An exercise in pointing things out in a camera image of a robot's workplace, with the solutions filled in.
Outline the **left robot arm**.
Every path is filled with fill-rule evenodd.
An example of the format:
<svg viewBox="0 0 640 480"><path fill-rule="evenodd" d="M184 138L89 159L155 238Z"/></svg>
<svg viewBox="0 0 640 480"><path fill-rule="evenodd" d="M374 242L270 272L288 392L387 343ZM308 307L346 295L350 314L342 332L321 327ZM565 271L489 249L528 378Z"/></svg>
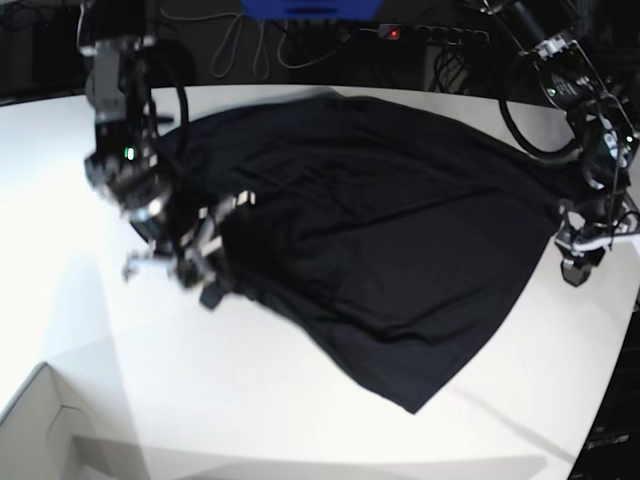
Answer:
<svg viewBox="0 0 640 480"><path fill-rule="evenodd" d="M582 46L581 18L574 4L483 1L480 10L495 20L518 50L505 75L506 85L514 85L523 68L532 68L547 101L564 112L573 138L555 151L534 146L519 131L506 99L501 98L499 108L508 130L538 160L576 157L586 183L598 194L583 214L583 227L570 234L566 246L589 251L620 237L636 237L639 210L627 190L629 169L639 150L639 121Z"/></svg>

